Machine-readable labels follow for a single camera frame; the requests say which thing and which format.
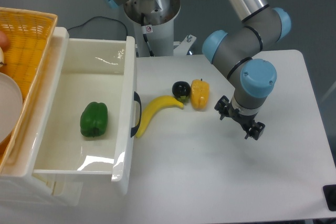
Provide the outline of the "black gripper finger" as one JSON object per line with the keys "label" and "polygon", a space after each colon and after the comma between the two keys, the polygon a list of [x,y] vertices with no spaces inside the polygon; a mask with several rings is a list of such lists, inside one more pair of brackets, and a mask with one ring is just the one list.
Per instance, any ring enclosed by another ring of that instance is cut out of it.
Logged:
{"label": "black gripper finger", "polygon": [[230,117],[230,101],[227,96],[223,95],[215,104],[214,109],[220,114],[219,119]]}
{"label": "black gripper finger", "polygon": [[262,136],[264,129],[265,129],[265,124],[261,122],[252,121],[250,124],[246,125],[244,128],[246,132],[244,139],[248,139],[249,137],[251,137],[254,140],[258,140]]}

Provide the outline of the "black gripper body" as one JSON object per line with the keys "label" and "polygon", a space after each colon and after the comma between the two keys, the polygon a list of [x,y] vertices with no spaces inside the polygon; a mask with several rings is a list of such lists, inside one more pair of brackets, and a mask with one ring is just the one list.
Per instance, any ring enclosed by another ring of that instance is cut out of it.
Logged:
{"label": "black gripper body", "polygon": [[240,124],[243,130],[244,130],[246,125],[250,124],[252,121],[255,120],[255,117],[258,114],[258,113],[254,113],[252,115],[240,114],[239,110],[234,109],[234,107],[231,104],[230,104],[229,113],[230,113],[230,118],[232,118],[234,121],[236,121],[238,124]]}

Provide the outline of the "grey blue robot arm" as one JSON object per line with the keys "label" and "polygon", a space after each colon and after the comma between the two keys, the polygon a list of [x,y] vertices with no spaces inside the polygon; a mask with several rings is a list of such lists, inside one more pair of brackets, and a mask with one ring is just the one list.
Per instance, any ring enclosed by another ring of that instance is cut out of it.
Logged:
{"label": "grey blue robot arm", "polygon": [[[173,22],[180,0],[104,0],[111,8],[122,6],[133,22],[140,57],[171,56]],[[243,27],[234,34],[218,30],[204,41],[202,52],[229,81],[235,91],[231,99],[222,97],[215,105],[221,118],[241,125],[246,137],[258,139],[265,125],[255,121],[277,79],[274,66],[255,58],[259,52],[281,40],[291,30],[291,19],[281,8],[271,8],[266,0],[229,0]]]}

